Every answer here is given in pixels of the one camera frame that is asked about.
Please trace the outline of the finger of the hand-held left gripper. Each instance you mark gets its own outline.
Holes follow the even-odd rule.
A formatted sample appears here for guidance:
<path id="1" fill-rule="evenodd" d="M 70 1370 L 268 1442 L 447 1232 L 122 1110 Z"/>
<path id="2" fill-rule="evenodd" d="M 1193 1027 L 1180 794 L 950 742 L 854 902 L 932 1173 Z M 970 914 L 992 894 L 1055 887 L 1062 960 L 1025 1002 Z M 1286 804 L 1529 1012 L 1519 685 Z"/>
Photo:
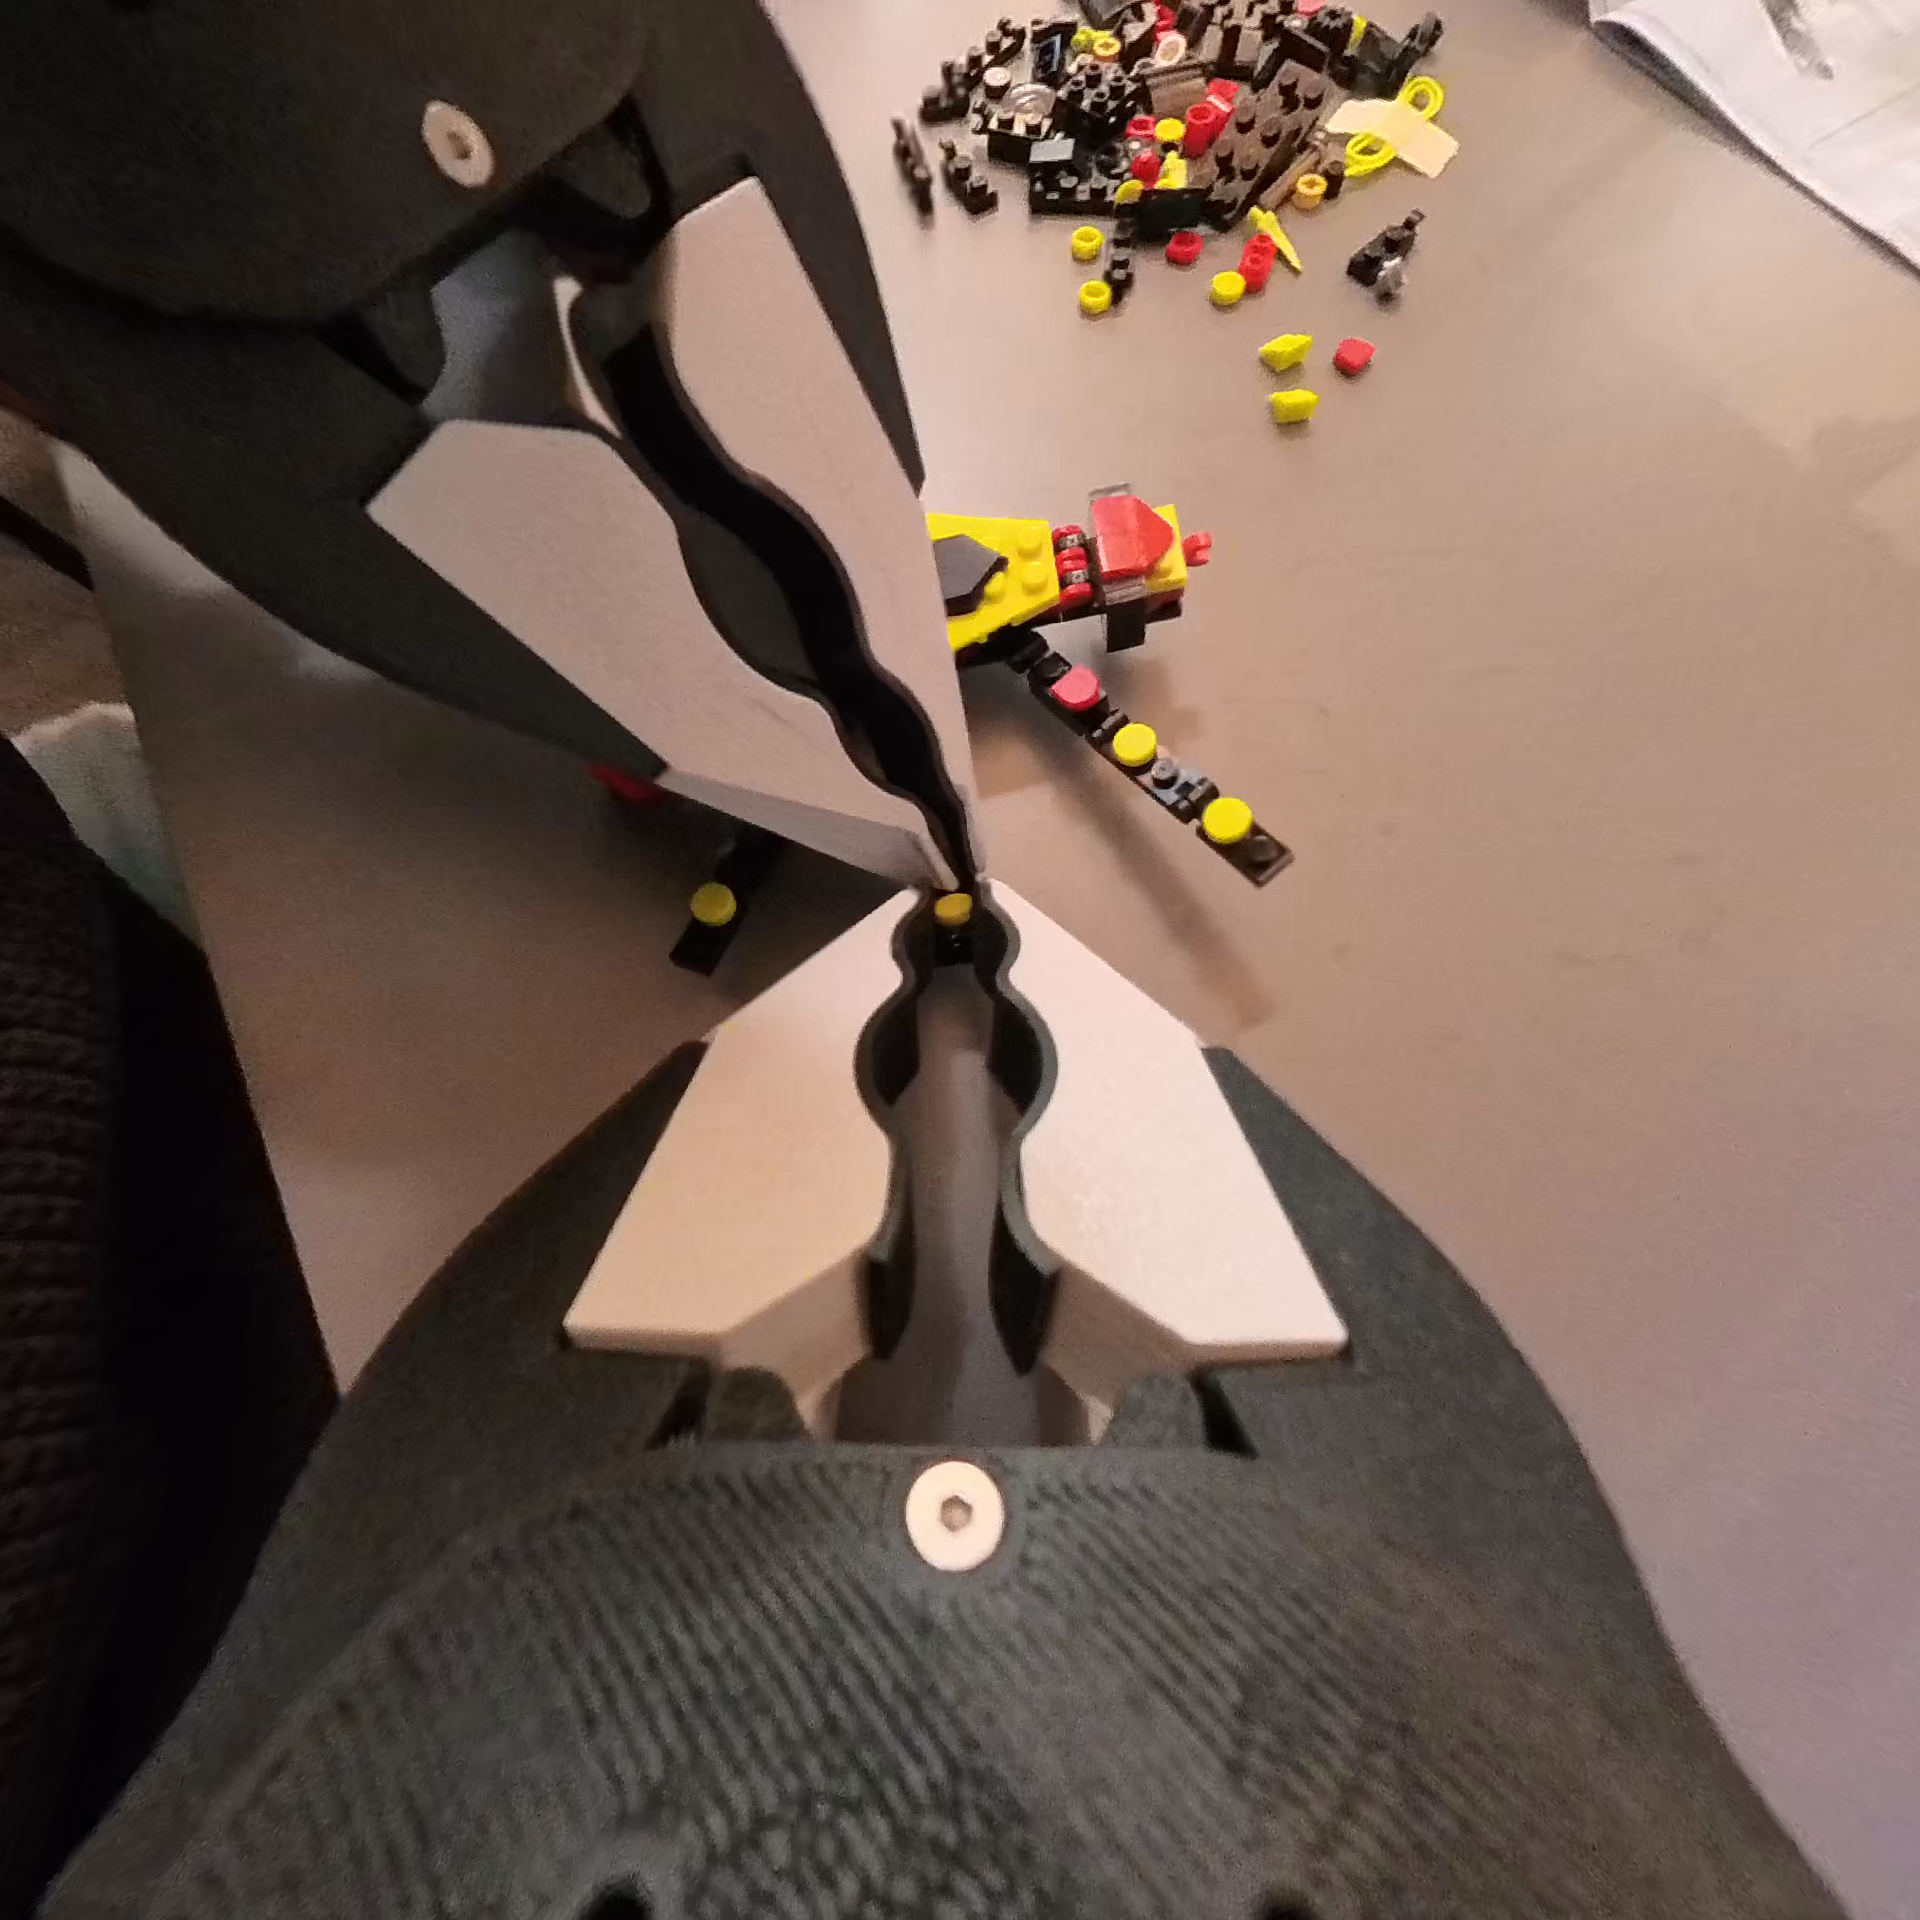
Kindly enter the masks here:
<path id="1" fill-rule="evenodd" d="M 903 813 L 830 765 L 824 723 L 721 643 L 657 491 L 575 402 L 575 290 L 545 247 L 502 237 L 434 293 L 447 371 L 372 524 L 657 759 L 669 790 L 935 885 L 904 872 Z"/>
<path id="2" fill-rule="evenodd" d="M 910 878 L 978 875 L 974 771 L 918 490 L 765 184 L 573 293 L 573 397 L 660 495 L 743 666 L 903 821 Z"/>

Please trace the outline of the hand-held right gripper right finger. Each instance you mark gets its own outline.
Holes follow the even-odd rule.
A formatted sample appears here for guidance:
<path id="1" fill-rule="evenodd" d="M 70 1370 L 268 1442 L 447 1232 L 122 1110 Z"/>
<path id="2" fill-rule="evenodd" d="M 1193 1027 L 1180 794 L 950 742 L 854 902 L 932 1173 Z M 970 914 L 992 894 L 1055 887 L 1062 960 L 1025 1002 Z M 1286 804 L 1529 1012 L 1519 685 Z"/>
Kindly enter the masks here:
<path id="1" fill-rule="evenodd" d="M 1013 1108 L 989 1252 L 1020 1373 L 1342 1355 L 1348 1331 L 1189 1024 L 1009 887 L 975 910 Z"/>

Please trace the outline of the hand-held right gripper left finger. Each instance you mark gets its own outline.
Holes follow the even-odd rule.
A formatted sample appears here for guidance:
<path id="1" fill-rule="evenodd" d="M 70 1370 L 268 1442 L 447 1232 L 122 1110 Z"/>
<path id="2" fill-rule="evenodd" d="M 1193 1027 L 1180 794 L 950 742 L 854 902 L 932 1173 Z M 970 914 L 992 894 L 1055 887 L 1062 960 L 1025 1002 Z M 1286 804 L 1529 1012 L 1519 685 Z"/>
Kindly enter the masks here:
<path id="1" fill-rule="evenodd" d="M 565 1315 L 577 1348 L 706 1364 L 860 1364 L 897 1244 L 903 1076 L 884 1021 L 922 984 L 925 891 L 901 891 L 737 1006 Z"/>

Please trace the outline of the black yellow red lego model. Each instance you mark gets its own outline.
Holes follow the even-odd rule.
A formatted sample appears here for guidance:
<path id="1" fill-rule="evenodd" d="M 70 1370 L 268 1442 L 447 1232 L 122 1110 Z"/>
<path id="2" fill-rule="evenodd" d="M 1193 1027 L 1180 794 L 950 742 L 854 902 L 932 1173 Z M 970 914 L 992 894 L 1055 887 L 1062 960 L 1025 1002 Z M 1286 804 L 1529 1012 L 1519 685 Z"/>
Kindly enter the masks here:
<path id="1" fill-rule="evenodd" d="M 1098 616 L 1106 659 L 1140 647 L 1149 629 L 1181 614 L 1190 575 L 1212 558 L 1212 534 L 1186 533 L 1173 504 L 1153 507 L 1126 486 L 1092 491 L 1082 522 L 930 512 L 925 526 L 961 674 L 993 667 L 1016 679 L 1058 726 L 1245 883 L 1266 887 L 1284 872 L 1290 850 L 1247 800 L 1124 711 L 1090 663 L 1049 645 L 1049 629 Z M 711 975 L 719 967 L 789 846 L 774 829 L 734 822 L 708 878 L 688 894 L 666 951 L 673 970 Z"/>

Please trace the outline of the pile of loose lego pieces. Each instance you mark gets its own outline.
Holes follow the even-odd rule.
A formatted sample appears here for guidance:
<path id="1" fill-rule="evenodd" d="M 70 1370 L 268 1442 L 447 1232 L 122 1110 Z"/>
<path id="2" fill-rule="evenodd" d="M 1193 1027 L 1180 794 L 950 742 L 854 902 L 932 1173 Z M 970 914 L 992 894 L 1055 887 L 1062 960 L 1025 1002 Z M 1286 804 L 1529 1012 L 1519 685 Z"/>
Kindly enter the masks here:
<path id="1" fill-rule="evenodd" d="M 1231 247 L 1206 301 L 1260 295 L 1276 270 L 1302 274 L 1288 212 L 1406 172 L 1440 179 L 1434 56 L 1447 22 L 1400 32 L 1359 5 L 1066 5 L 999 16 L 944 59 L 913 114 L 935 191 L 970 219 L 1001 190 L 1032 222 L 1066 224 L 1082 320 L 1117 312 L 1145 256 L 1198 271 Z"/>

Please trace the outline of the person's black knit clothing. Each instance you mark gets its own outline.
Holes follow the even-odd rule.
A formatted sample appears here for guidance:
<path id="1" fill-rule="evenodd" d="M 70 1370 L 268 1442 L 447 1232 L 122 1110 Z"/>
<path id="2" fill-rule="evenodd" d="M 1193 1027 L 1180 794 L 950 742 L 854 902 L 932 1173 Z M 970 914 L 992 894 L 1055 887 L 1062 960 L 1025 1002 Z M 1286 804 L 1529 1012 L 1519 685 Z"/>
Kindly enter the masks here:
<path id="1" fill-rule="evenodd" d="M 337 1387 L 206 958 L 4 742 L 2 1867 L 198 1683 Z"/>

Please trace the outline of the instruction booklet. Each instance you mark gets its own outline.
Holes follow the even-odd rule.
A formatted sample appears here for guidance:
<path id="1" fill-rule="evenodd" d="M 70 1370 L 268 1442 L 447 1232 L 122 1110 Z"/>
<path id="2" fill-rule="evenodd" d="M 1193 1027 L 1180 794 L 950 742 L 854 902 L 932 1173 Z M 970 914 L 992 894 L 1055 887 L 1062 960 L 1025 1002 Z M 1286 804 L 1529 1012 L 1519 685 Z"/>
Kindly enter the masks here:
<path id="1" fill-rule="evenodd" d="M 1916 2 L 1589 2 L 1590 28 L 1917 264 Z"/>

